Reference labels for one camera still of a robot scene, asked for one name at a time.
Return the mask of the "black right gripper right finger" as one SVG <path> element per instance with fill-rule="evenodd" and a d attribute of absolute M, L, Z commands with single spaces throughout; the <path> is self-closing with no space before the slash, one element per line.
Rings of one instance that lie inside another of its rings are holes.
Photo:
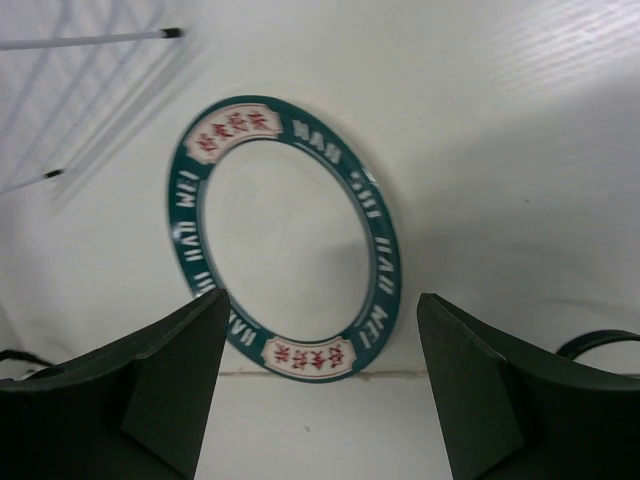
<path fill-rule="evenodd" d="M 417 322 L 454 478 L 638 478 L 638 377 L 576 361 L 638 335 L 594 331 L 552 353 L 430 293 Z"/>

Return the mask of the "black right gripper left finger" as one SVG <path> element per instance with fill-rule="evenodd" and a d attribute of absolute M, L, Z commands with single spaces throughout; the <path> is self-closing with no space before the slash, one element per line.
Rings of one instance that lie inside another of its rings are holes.
<path fill-rule="evenodd" d="M 87 354 L 2 380 L 2 478 L 194 478 L 229 314 L 214 289 Z"/>

